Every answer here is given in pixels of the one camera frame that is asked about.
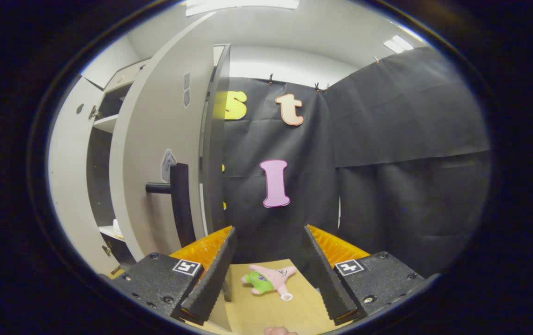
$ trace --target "black fabric backdrop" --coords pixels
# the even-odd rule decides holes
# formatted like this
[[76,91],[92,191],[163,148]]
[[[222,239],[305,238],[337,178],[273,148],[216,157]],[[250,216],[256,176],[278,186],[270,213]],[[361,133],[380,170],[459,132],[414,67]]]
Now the black fabric backdrop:
[[[483,116],[433,49],[392,55],[320,93],[248,78],[231,78],[230,91],[248,97],[246,116],[226,121],[224,131],[226,222],[239,229],[235,263],[290,258],[311,224],[429,276],[477,227],[491,165]],[[275,98],[287,93],[303,103],[299,127],[281,120]],[[262,205],[259,164],[267,159],[288,162],[288,206]]]

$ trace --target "ceiling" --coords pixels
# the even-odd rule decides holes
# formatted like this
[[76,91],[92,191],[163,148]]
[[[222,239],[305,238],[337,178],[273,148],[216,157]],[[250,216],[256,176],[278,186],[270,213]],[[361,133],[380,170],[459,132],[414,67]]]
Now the ceiling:
[[[177,4],[128,34],[141,58],[150,58],[203,13],[186,17]],[[220,9],[204,26],[215,43],[283,47],[314,53],[361,68],[393,52],[383,42],[398,34],[424,46],[381,15],[349,0],[300,0],[296,10],[270,7]]]

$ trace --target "plush toy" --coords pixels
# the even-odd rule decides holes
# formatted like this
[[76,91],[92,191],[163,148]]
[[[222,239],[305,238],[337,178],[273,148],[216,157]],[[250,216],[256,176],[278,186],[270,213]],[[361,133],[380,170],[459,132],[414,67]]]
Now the plush toy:
[[293,295],[287,291],[285,282],[287,279],[298,269],[296,267],[285,267],[283,269],[267,269],[260,265],[250,265],[250,270],[254,271],[249,275],[245,275],[241,278],[241,282],[244,284],[252,284],[254,288],[252,293],[255,295],[261,295],[262,293],[277,290],[281,299],[284,301],[290,301]]

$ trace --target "pink letter i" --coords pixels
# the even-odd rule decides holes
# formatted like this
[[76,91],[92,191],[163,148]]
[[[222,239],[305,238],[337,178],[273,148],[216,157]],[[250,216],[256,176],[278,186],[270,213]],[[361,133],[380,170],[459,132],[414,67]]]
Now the pink letter i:
[[262,202],[266,208],[287,206],[291,200],[285,195],[283,182],[283,170],[287,167],[287,161],[271,159],[260,163],[260,168],[265,170],[266,175],[266,199]]

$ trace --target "screw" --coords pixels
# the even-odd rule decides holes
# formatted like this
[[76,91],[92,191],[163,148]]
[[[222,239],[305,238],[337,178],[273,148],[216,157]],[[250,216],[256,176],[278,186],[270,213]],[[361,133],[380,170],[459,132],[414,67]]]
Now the screw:
[[373,303],[376,301],[376,297],[374,295],[368,295],[366,299],[364,299],[364,303]]

